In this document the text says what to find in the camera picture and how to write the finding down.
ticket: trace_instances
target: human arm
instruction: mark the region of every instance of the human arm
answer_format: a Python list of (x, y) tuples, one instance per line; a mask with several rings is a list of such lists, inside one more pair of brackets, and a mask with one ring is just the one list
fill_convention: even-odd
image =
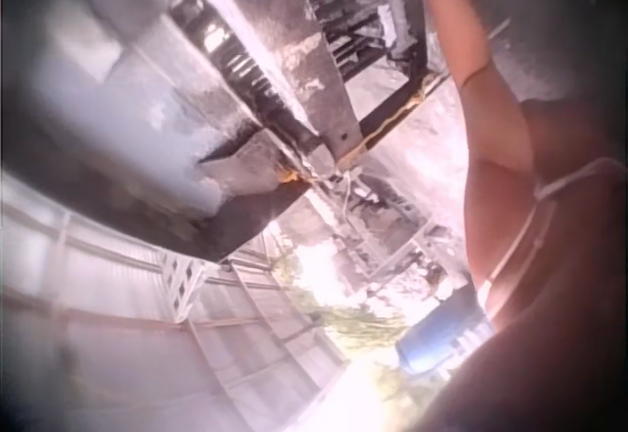
[(476, 285), (493, 270), (534, 204), (534, 151), (516, 97), (498, 72), (469, 0), (427, 0), (464, 111), (469, 172), (465, 231)]

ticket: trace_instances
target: person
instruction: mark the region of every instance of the person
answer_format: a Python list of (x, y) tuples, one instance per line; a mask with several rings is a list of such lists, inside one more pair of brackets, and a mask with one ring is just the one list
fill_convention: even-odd
[(427, 7), (464, 112), (467, 256), (497, 333), (413, 430), (604, 430), (624, 398), (625, 167), (586, 107), (517, 101), (469, 0)]

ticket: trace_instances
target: white lattice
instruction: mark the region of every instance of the white lattice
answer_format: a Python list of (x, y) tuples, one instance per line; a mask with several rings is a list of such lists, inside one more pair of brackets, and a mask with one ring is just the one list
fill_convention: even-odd
[(184, 322), (201, 286), (207, 277), (216, 273), (218, 266), (197, 258), (165, 252), (162, 255), (162, 267), (168, 303), (175, 322)]

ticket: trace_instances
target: swimsuit strap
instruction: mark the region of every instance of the swimsuit strap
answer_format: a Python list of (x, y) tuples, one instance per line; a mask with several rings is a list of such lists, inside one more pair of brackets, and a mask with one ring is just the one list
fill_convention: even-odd
[(556, 193), (568, 187), (569, 185), (573, 184), (574, 182), (577, 182), (587, 177), (591, 177), (593, 175), (600, 174), (605, 168), (613, 168), (615, 170), (619, 170), (624, 175), (626, 175), (626, 172), (628, 172), (628, 169), (626, 168), (626, 166), (624, 166), (617, 160), (611, 159), (609, 157), (602, 157), (602, 158), (599, 158), (590, 162), (589, 164), (585, 165), (584, 167), (577, 170), (576, 172), (568, 174), (549, 185), (538, 188), (535, 191), (535, 198), (537, 199), (537, 204), (535, 204), (534, 208), (532, 209), (532, 211), (528, 215), (528, 218), (523, 224), (521, 230), (519, 231), (519, 234), (514, 239), (514, 241), (508, 248), (508, 250), (505, 252), (505, 254), (501, 258), (499, 263), (496, 265), (493, 272), (491, 272), (491, 275), (487, 278), (486, 282), (484, 282), (482, 287), (480, 287), (480, 289), (478, 290), (478, 302), (487, 313), (487, 316), (489, 317), (489, 319), (493, 319), (499, 313), (499, 311), (505, 306), (505, 304), (508, 302), (512, 294), (515, 292), (515, 290), (521, 283), (521, 280), (523, 280), (523, 277), (525, 276), (526, 272), (530, 268), (530, 265), (532, 265), (532, 262), (534, 261), (535, 256), (537, 255), (537, 253), (539, 252), (539, 250), (545, 243), (545, 236), (548, 233), (548, 230), (550, 229), (550, 223), (551, 223), (551, 220), (553, 219), (553, 215), (557, 207), (557, 203), (555, 201), (552, 201), (550, 203), (549, 217), (547, 218), (543, 227), (541, 228), (539, 235), (535, 238), (532, 249), (530, 250), (530, 253), (524, 260), (517, 274), (512, 279), (512, 282), (508, 288), (507, 293), (504, 294), (504, 296), (501, 298), (501, 301), (496, 306), (492, 307), (490, 312), (487, 311), (486, 304), (489, 298), (491, 288), (493, 287), (495, 280), (499, 277), (499, 275), (501, 275), (505, 265), (510, 261), (510, 258), (512, 257), (514, 251), (521, 244), (521, 241), (523, 240), (528, 230), (530, 229), (532, 221), (534, 220), (534, 217), (537, 214), (538, 203), (540, 201), (546, 200), (549, 197), (555, 195)]

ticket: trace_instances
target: blue container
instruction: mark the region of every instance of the blue container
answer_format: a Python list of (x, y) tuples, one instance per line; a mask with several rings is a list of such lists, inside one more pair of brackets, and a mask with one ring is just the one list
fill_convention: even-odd
[(438, 367), (455, 350), (455, 340), (486, 320), (472, 284), (453, 292), (396, 343), (401, 368), (421, 375)]

